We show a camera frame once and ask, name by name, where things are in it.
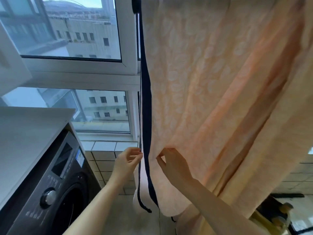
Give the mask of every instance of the sky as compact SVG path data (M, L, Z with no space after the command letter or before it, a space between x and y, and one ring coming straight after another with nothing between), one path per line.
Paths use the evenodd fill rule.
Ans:
M101 0L64 0L64 1L79 3L85 7L102 8Z

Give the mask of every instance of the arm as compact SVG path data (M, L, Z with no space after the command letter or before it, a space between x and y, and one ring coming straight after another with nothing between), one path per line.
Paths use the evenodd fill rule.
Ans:
M185 158L176 149L163 149L157 161L170 183L197 207L217 235L265 235L257 225L194 179Z
M115 160L107 185L96 195L63 235L100 235L113 200L140 162L140 148L127 148Z

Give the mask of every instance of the sticker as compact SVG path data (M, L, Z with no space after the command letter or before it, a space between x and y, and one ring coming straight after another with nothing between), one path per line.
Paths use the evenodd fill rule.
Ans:
M83 154L81 153L80 149L78 149L78 152L76 154L76 161L78 162L79 166L82 168L85 158L83 156Z

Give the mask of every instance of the front-loading washing machine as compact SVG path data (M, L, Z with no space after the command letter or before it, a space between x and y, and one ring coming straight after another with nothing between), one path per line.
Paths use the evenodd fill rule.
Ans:
M100 191L76 138L62 131L0 211L2 235L61 235Z

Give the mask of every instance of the peach curtain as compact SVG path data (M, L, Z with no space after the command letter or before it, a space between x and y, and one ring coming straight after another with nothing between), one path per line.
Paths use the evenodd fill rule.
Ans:
M150 176L179 234L210 234L155 158L249 217L313 145L312 0L142 0L152 94Z

